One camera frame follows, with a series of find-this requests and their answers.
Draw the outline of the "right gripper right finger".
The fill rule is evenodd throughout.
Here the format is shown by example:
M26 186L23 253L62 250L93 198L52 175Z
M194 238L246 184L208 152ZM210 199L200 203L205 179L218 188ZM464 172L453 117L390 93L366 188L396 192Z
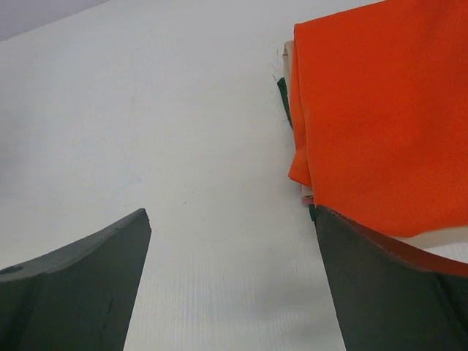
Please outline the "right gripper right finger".
M318 206L314 220L347 350L466 350L467 264Z

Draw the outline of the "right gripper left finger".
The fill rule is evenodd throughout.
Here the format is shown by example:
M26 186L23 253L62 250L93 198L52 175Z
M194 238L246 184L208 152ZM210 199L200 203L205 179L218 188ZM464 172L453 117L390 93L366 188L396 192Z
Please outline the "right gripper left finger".
M151 226L141 208L1 270L2 350L122 350Z

